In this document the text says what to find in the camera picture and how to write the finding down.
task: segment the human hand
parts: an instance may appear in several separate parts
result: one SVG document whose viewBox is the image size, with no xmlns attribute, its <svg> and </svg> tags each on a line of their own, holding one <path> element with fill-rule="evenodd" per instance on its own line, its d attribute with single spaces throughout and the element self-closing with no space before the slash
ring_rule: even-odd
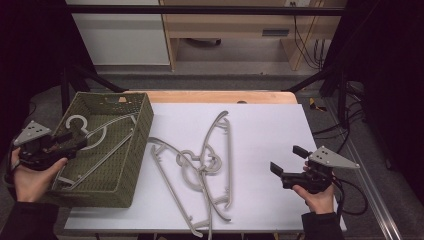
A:
<svg viewBox="0 0 424 240">
<path fill-rule="evenodd" d="M 292 188 L 301 198 L 306 201 L 311 212 L 316 214 L 325 214 L 334 212 L 334 186 L 331 184 L 324 192 L 311 194 L 299 185 Z"/>
<path fill-rule="evenodd" d="M 19 160 L 20 148 L 12 152 L 11 165 Z M 16 199 L 19 202 L 36 202 L 47 191 L 51 180 L 67 163 L 68 159 L 62 158 L 44 171 L 35 171 L 19 165 L 14 172 Z"/>
</svg>

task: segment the gray floor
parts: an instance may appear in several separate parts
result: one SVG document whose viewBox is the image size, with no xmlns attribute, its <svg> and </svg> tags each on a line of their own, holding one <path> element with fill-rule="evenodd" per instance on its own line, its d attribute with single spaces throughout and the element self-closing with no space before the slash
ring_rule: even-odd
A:
<svg viewBox="0 0 424 240">
<path fill-rule="evenodd" d="M 220 46 L 208 43 L 195 43 L 183 41 L 181 44 L 177 69 L 171 72 L 166 67 L 99 67 L 105 78 L 119 86 L 130 89 L 209 89 L 209 90 L 281 90 L 302 81 L 315 70 L 306 64 L 297 72 L 289 70 L 287 59 L 282 53 L 279 41 L 259 40 L 226 40 Z M 315 83 L 296 94 L 297 100 L 303 105 L 311 131 L 317 131 L 335 124 L 332 111 L 319 111 L 310 109 L 310 97 L 314 97 L 318 106 L 325 106 L 329 110 L 334 108 L 335 97 L 321 99 L 316 92 L 320 83 Z M 107 91 L 101 86 L 90 82 L 93 91 Z M 47 127 L 54 128 L 60 120 L 60 93 L 55 87 L 33 98 L 36 111 L 28 120 L 36 120 Z M 402 239 L 424 239 L 424 208 L 416 199 L 412 190 L 405 182 L 403 176 L 395 171 L 387 170 L 383 154 L 376 143 L 375 136 L 362 118 L 351 124 L 351 134 L 348 144 L 344 147 L 342 155 L 347 158 L 360 159 L 367 170 L 372 184 L 381 197 L 383 207 L 387 209 L 393 219 L 395 229 L 401 234 Z M 334 136 L 339 134 L 339 129 L 325 134 Z M 337 149 L 342 142 L 338 136 L 329 139 L 316 139 L 317 147 L 325 145 L 330 149 Z M 350 170 L 336 170 L 336 175 L 361 185 L 360 176 Z M 361 196 L 352 189 L 346 189 L 346 209 L 360 211 L 363 206 Z M 3 226 L 13 201 L 7 194 L 4 185 L 0 188 L 1 218 Z M 379 222 L 378 208 L 369 208 L 361 216 L 343 215 L 346 224 L 347 239 L 390 239 L 382 231 L 384 224 Z M 69 209 L 61 209 L 55 231 L 61 239 L 63 236 L 93 237 L 93 234 L 75 234 L 63 230 Z M 118 235 L 107 239 L 136 239 L 136 236 Z M 294 239 L 293 234 L 282 235 L 281 239 Z"/>
</svg>

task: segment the white table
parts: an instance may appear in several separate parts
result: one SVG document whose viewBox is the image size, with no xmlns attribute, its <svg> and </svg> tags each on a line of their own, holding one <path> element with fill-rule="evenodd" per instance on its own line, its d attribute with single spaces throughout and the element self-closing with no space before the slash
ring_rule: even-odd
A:
<svg viewBox="0 0 424 240">
<path fill-rule="evenodd" d="M 301 172 L 304 160 L 292 153 L 293 145 L 316 149 L 301 105 L 153 103 L 155 113 L 150 136 L 167 141 L 179 150 L 196 154 L 216 116 L 227 110 L 232 128 L 232 206 L 223 210 L 231 222 L 213 215 L 214 232 L 285 232 L 302 230 L 300 215 L 309 211 L 294 191 L 282 188 L 270 172 L 270 162 L 286 172 Z M 225 148 L 222 131 L 214 130 L 210 143 L 217 152 Z M 74 208 L 67 230 L 93 232 L 190 232 L 177 204 L 146 147 L 133 204 L 128 209 Z M 175 156 L 161 164 L 177 189 L 193 222 L 206 219 L 202 194 L 188 189 L 181 180 Z M 220 194 L 226 184 L 222 172 L 208 178 L 211 190 Z"/>
</svg>

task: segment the green wicker basket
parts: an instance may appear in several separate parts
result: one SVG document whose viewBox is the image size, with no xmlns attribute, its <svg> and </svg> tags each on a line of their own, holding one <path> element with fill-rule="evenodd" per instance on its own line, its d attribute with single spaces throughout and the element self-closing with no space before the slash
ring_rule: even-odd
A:
<svg viewBox="0 0 424 240">
<path fill-rule="evenodd" d="M 86 133 L 81 131 L 81 119 L 71 120 L 69 130 L 66 128 L 66 121 L 73 115 L 85 118 L 85 129 L 93 131 L 117 117 L 131 113 L 136 113 L 134 118 L 127 117 L 108 125 L 103 140 L 103 131 L 98 131 L 88 139 L 88 146 L 101 141 L 96 147 L 78 151 L 76 158 L 69 160 L 58 175 L 61 179 L 74 182 L 84 176 L 84 180 L 71 190 L 66 189 L 70 184 L 56 180 L 46 194 L 46 201 L 64 207 L 131 206 L 153 121 L 153 110 L 146 93 L 77 93 L 54 133 L 56 135 L 70 130 L 74 139 L 85 136 Z M 123 145 L 87 175 L 100 159 L 131 132 L 132 136 Z"/>
</svg>

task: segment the black sleeve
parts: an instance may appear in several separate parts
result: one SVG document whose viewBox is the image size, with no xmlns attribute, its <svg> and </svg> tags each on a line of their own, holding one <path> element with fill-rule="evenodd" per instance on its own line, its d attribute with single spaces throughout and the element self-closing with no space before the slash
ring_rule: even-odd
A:
<svg viewBox="0 0 424 240">
<path fill-rule="evenodd" d="M 305 240 L 344 240 L 342 229 L 335 213 L 302 215 Z"/>
<path fill-rule="evenodd" d="M 59 207 L 47 203 L 16 202 L 0 234 L 0 240 L 56 240 L 53 226 Z"/>
</svg>

